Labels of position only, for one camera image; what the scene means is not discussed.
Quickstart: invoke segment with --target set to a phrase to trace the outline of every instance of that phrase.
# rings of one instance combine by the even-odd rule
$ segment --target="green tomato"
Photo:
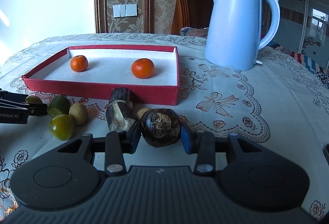
[[[55,116],[49,125],[50,132],[59,140],[68,140],[73,135],[74,121],[72,116]]]
[[[26,103],[42,103],[41,99],[34,95],[27,96],[25,99],[25,102]]]

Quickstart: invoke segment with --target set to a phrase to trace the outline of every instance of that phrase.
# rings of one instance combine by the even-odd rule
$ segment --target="ribbed black surface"
[[[108,178],[100,191],[77,207],[38,212],[19,207],[4,224],[311,224],[300,208],[280,213],[245,209],[226,198],[213,179],[189,167],[132,167]]]

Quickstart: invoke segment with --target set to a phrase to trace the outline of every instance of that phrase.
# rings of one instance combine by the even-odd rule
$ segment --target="kettle handle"
[[[275,33],[278,31],[279,23],[280,23],[280,6],[279,0],[265,0],[269,4],[272,12],[272,20],[271,25],[269,27],[269,31],[265,35],[264,38],[260,40],[258,49],[264,48],[269,42],[274,38]]]

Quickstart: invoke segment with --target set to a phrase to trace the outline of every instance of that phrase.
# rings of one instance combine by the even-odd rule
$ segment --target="light switch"
[[[126,5],[120,5],[120,17],[126,16]]]
[[[113,17],[120,17],[120,5],[113,5]]]
[[[137,4],[126,5],[126,16],[136,16],[137,15]]]

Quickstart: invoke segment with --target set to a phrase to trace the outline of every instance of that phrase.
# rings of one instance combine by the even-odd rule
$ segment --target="tangerine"
[[[149,78],[154,74],[154,63],[147,58],[138,59],[131,65],[131,72],[136,78]]]
[[[72,57],[70,66],[74,72],[82,72],[88,67],[88,60],[84,55],[77,55]]]

